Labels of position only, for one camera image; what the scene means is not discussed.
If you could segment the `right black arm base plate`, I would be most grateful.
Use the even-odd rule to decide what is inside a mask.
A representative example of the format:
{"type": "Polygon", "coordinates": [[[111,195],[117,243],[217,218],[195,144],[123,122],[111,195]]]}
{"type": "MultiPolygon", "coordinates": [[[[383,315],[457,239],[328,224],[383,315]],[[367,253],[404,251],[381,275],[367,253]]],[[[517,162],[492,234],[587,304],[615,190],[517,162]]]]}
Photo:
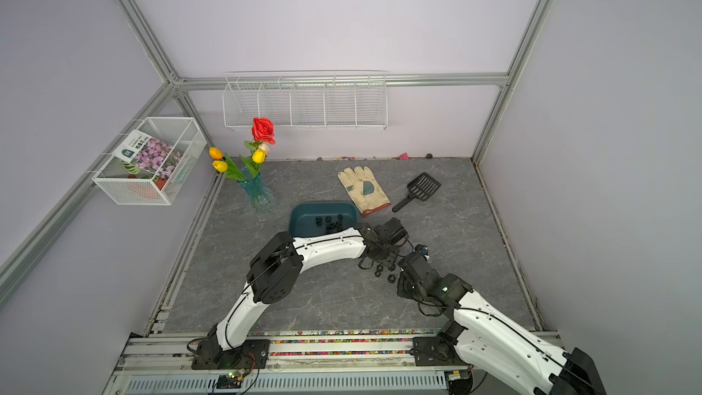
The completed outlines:
{"type": "Polygon", "coordinates": [[[466,363],[456,352],[456,342],[444,336],[415,336],[409,354],[417,367],[461,367],[466,363]]]}

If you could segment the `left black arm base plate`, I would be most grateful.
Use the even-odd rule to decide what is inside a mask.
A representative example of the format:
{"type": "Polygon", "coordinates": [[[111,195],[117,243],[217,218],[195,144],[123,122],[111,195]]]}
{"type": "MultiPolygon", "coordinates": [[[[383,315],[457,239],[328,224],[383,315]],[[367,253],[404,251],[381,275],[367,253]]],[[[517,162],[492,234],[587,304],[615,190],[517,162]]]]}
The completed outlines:
{"type": "Polygon", "coordinates": [[[235,349],[223,350],[217,338],[193,339],[186,348],[194,355],[192,369],[264,369],[268,360],[268,340],[246,340],[235,349]]]}

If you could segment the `teal plastic storage box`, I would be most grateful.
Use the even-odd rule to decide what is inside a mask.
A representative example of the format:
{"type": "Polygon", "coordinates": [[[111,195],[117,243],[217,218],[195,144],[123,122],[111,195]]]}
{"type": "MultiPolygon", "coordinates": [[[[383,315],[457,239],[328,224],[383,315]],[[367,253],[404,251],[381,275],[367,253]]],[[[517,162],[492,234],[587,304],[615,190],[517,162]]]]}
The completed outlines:
{"type": "Polygon", "coordinates": [[[357,223],[358,211],[351,202],[307,202],[292,210],[288,232],[295,238],[312,238],[342,232],[357,223]]]}

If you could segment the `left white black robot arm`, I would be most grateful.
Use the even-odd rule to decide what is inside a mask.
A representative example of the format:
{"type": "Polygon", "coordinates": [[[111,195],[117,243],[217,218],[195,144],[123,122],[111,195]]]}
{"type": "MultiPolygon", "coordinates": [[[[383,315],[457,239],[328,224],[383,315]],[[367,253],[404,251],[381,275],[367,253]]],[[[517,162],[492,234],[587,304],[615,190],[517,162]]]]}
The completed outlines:
{"type": "Polygon", "coordinates": [[[264,311],[292,292],[300,274],[343,260],[370,259],[374,264],[390,267],[398,263],[400,246],[407,237],[407,230],[395,218],[374,228],[359,223],[317,237],[276,234],[250,262],[246,283],[230,312],[199,341],[194,353],[201,360],[214,363],[230,351],[241,351],[264,311]]]}

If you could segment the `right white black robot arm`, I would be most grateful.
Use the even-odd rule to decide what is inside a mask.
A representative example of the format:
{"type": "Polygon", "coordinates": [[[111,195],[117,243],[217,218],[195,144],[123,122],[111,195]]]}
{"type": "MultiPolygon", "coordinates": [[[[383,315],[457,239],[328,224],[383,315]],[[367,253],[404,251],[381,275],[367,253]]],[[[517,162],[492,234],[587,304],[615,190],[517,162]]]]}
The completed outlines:
{"type": "Polygon", "coordinates": [[[606,393],[588,354],[581,349],[568,353],[524,329],[460,277],[440,275],[419,252],[400,261],[398,296],[448,319],[433,338],[439,352],[422,346],[417,354],[461,360],[520,394],[606,393]]]}

